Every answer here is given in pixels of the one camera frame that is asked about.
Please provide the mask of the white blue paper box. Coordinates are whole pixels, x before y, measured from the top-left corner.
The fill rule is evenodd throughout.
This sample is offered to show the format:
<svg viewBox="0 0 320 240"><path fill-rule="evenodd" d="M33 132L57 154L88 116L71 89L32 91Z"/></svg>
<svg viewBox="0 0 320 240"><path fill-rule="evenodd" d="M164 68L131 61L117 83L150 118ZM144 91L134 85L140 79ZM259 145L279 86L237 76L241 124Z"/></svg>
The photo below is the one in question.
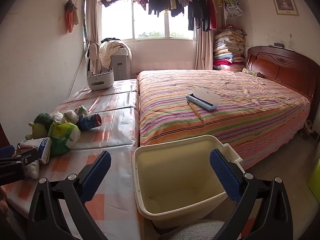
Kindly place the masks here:
<svg viewBox="0 0 320 240"><path fill-rule="evenodd" d="M19 144L21 151L36 149L38 151L38 160L42 164L47 164L50 158L50 148L52 140L47 138L23 140Z"/></svg>

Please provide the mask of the green plush turtle toy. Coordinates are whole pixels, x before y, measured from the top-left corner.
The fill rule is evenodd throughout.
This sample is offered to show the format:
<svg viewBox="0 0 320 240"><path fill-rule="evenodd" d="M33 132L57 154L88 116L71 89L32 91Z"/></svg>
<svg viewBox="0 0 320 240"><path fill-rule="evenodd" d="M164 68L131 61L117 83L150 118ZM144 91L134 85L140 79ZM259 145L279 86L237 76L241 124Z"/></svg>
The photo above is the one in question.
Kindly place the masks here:
<svg viewBox="0 0 320 240"><path fill-rule="evenodd" d="M33 122L29 122L32 132L25 136L26 140L41 139L48 137L48 133L53 123L52 117L48 113L40 113Z"/></svg>

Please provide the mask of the green plastic snack bag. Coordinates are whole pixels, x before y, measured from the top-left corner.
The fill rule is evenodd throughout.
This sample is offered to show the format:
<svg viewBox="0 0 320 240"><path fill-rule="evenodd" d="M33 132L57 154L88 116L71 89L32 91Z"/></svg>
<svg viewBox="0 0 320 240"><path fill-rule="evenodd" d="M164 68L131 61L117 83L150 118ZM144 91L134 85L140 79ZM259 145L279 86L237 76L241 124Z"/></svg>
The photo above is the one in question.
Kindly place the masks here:
<svg viewBox="0 0 320 240"><path fill-rule="evenodd" d="M53 122L48 133L48 137L52 141L50 156L57 157L69 152L78 142L80 136L80 129L73 123L65 122L64 124L57 125Z"/></svg>

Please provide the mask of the white knotted plastic bag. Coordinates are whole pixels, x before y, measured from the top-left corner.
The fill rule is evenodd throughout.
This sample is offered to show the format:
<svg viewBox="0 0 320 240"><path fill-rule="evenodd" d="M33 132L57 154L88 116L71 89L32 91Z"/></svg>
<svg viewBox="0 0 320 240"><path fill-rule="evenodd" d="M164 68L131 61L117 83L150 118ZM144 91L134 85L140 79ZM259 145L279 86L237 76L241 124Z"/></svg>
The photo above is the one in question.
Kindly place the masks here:
<svg viewBox="0 0 320 240"><path fill-rule="evenodd" d="M64 115L59 111L57 111L53 114L52 120L56 125L61 125L66 122L64 119Z"/></svg>

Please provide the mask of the white green plastic bag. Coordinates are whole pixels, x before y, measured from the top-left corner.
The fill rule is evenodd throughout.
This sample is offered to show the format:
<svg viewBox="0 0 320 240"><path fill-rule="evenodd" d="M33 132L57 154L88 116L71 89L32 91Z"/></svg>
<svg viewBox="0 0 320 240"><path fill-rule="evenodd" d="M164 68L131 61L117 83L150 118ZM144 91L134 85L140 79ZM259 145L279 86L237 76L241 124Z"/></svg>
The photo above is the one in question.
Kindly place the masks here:
<svg viewBox="0 0 320 240"><path fill-rule="evenodd" d="M79 116L73 110L67 110L63 114L63 117L66 122L70 122L74 125L79 121Z"/></svg>

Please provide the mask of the green wrapper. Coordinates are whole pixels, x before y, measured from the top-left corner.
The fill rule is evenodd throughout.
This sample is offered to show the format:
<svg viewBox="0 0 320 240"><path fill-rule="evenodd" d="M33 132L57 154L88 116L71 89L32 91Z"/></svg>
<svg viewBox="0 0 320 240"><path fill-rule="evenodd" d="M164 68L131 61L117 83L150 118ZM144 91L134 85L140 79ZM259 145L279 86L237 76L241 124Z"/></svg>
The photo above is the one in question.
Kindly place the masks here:
<svg viewBox="0 0 320 240"><path fill-rule="evenodd" d="M88 110L84 107L84 105L77 107L74 112L79 117L79 120L88 116Z"/></svg>

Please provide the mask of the blue cylindrical can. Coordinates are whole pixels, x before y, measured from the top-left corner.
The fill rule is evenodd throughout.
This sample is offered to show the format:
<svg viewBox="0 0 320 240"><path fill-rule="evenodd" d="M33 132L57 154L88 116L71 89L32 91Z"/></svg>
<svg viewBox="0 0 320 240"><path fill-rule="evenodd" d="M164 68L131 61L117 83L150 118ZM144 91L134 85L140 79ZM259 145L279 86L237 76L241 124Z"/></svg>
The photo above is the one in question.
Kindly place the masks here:
<svg viewBox="0 0 320 240"><path fill-rule="evenodd" d="M77 123L76 126L80 131L87 131L100 127L102 125L102 119L99 114L93 114L90 116L82 117Z"/></svg>

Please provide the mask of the cream plastic trash bin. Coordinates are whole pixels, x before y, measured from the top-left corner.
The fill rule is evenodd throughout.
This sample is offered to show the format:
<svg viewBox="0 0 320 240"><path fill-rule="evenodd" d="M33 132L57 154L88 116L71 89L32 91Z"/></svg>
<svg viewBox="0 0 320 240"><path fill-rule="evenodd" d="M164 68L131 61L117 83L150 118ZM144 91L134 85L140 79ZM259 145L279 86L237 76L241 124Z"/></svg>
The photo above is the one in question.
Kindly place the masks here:
<svg viewBox="0 0 320 240"><path fill-rule="evenodd" d="M132 156L133 181L139 213L159 229L202 219L227 193L212 169L209 156L218 149L240 166L243 159L212 135L141 146Z"/></svg>

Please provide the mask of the striped bed cover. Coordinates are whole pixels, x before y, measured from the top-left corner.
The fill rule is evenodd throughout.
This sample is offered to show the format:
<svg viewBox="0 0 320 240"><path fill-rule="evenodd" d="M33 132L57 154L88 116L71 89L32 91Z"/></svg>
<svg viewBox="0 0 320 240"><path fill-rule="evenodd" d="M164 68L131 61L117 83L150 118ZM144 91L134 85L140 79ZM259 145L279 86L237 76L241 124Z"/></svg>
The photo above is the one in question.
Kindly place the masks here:
<svg viewBox="0 0 320 240"><path fill-rule="evenodd" d="M141 145L212 135L244 168L289 142L311 107L301 94L243 72L146 70L137 80Z"/></svg>

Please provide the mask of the wooden headboard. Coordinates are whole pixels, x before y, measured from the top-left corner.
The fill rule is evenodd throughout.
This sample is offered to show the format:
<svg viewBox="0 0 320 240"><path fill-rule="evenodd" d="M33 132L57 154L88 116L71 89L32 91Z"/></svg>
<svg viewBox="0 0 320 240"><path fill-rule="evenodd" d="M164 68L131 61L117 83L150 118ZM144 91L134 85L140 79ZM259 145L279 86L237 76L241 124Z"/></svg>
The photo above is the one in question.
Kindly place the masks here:
<svg viewBox="0 0 320 240"><path fill-rule="evenodd" d="M315 121L319 108L319 65L292 50L256 46L247 50L246 67L306 97L310 102L308 119Z"/></svg>

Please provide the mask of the floral cloth on cabinet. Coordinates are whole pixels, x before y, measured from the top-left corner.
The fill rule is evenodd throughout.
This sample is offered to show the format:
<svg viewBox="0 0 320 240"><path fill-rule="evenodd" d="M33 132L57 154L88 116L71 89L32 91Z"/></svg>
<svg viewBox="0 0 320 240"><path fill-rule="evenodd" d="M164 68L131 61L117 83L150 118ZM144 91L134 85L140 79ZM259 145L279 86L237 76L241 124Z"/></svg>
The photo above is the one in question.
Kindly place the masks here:
<svg viewBox="0 0 320 240"><path fill-rule="evenodd" d="M114 55L119 49L125 49L127 55L132 59L131 49L122 41L107 41L100 48L100 63L104 68L109 68L111 64L111 56Z"/></svg>

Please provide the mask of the stack of folded quilts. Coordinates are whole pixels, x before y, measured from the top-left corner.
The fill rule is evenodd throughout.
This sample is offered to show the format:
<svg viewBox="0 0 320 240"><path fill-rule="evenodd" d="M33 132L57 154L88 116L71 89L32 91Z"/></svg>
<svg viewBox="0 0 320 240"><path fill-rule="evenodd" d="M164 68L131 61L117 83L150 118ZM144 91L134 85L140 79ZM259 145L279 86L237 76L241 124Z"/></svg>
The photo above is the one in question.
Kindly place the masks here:
<svg viewBox="0 0 320 240"><path fill-rule="evenodd" d="M241 29L228 25L215 38L213 68L241 72L246 65L246 34Z"/></svg>

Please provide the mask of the left pink curtain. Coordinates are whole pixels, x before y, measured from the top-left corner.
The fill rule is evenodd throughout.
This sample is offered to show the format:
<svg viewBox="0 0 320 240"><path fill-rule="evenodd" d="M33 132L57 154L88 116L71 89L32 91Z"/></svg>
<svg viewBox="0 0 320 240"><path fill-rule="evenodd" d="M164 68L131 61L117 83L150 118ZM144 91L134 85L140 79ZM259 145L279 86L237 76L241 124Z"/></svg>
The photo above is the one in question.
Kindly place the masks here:
<svg viewBox="0 0 320 240"><path fill-rule="evenodd" d="M100 72L100 45L98 40L98 0L86 0L86 31L88 40L87 49L87 76L96 75Z"/></svg>

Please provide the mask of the framed picture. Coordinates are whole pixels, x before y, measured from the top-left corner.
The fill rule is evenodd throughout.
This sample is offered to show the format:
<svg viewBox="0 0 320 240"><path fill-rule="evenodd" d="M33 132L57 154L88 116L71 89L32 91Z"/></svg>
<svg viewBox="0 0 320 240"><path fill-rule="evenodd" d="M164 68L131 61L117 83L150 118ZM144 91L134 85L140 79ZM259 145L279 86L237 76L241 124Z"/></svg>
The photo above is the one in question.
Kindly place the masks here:
<svg viewBox="0 0 320 240"><path fill-rule="evenodd" d="M278 15L298 16L294 0L273 0Z"/></svg>

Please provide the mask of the orange cloth on wall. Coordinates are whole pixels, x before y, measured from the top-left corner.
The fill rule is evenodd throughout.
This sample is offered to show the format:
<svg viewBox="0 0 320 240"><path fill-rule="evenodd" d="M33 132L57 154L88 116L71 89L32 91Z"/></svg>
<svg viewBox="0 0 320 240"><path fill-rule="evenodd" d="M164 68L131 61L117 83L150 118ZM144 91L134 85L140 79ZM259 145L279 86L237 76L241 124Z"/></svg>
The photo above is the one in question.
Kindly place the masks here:
<svg viewBox="0 0 320 240"><path fill-rule="evenodd" d="M67 33L71 33L75 25L79 24L78 18L78 8L72 2L72 0L68 0L65 3L65 25Z"/></svg>

